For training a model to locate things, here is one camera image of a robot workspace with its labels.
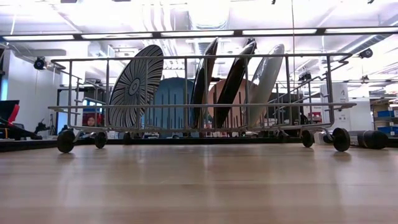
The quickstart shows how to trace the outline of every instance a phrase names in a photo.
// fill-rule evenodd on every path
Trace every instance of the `patterned plate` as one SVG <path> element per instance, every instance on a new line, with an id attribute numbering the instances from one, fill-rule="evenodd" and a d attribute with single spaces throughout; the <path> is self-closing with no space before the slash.
<path id="1" fill-rule="evenodd" d="M 136 57 L 162 57 L 163 51 L 157 45 L 142 49 Z M 146 63 L 148 64 L 147 94 L 145 94 Z M 162 78 L 163 59 L 131 60 L 116 80 L 112 90 L 110 105 L 144 105 L 149 104 Z M 139 116 L 145 112 L 140 109 Z M 137 119 L 137 108 L 111 108 L 109 124 L 122 128 L 134 127 Z"/>

